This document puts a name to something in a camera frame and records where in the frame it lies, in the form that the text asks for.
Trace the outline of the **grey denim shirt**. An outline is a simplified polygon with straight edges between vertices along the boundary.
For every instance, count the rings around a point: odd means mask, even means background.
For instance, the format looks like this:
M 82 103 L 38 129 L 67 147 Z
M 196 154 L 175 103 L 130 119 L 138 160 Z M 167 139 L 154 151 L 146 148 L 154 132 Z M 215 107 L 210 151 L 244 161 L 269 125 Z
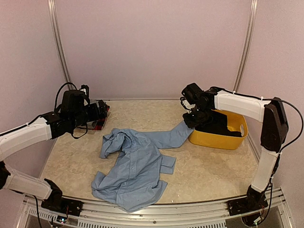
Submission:
M 95 127 L 96 123 L 97 123 L 97 121 L 92 121 L 92 122 L 88 122 L 87 125 L 90 127 Z

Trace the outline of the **light blue long sleeve shirt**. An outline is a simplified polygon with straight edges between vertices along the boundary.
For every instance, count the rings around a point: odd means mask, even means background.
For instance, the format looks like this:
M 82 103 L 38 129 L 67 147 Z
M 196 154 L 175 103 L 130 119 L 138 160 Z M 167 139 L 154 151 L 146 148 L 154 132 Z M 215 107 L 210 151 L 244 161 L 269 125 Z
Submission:
M 129 213 L 156 203 L 167 187 L 160 174 L 173 174 L 176 163 L 176 158 L 160 150 L 181 147 L 192 132 L 184 122 L 160 132 L 114 128 L 103 136 L 100 158 L 119 155 L 108 174 L 97 172 L 92 195 Z

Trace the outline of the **red black plaid shirt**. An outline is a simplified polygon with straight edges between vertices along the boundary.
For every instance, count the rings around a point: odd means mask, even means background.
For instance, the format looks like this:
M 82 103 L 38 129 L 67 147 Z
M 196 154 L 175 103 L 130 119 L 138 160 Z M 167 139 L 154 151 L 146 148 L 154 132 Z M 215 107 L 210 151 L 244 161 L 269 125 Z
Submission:
M 104 127 L 104 124 L 105 124 L 106 120 L 105 121 L 93 120 L 93 121 L 97 121 L 96 126 L 95 127 L 88 126 L 89 130 L 97 130 L 97 131 L 102 130 L 102 128 Z

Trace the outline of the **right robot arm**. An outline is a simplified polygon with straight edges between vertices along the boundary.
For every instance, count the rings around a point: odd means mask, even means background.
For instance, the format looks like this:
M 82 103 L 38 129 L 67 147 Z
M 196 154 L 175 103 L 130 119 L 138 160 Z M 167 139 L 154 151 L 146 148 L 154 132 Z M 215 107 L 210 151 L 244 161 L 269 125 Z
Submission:
M 231 216 L 266 208 L 266 189 L 278 167 L 280 150 L 288 133 L 283 101 L 241 95 L 220 87 L 204 91 L 196 83 L 181 92 L 180 103 L 186 109 L 183 119 L 194 131 L 189 136 L 192 144 L 226 150 L 235 150 L 247 137 L 245 118 L 262 125 L 261 155 L 256 173 L 246 196 L 227 202 Z

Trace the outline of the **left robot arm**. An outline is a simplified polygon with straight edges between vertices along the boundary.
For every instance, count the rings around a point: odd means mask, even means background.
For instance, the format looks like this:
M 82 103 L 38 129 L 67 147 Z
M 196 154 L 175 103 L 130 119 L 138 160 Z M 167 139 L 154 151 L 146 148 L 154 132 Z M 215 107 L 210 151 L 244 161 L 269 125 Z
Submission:
M 5 164 L 5 159 L 36 143 L 56 139 L 88 124 L 103 123 L 110 107 L 103 100 L 89 99 L 87 87 L 68 90 L 54 111 L 41 114 L 33 121 L 0 135 L 0 187 L 25 193 L 42 200 L 45 209 L 79 216 L 83 203 L 63 197 L 62 190 L 49 179 L 38 179 Z

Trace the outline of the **yellow plastic basket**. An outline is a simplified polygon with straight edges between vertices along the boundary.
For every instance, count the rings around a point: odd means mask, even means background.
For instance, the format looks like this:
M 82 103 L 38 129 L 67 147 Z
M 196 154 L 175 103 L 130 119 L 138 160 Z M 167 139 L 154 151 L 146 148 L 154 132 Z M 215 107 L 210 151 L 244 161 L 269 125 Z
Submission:
M 192 144 L 226 150 L 237 149 L 248 135 L 247 123 L 244 116 L 228 111 L 214 110 L 227 115 L 228 129 L 240 131 L 241 137 L 224 136 L 218 134 L 204 133 L 194 130 L 189 136 Z

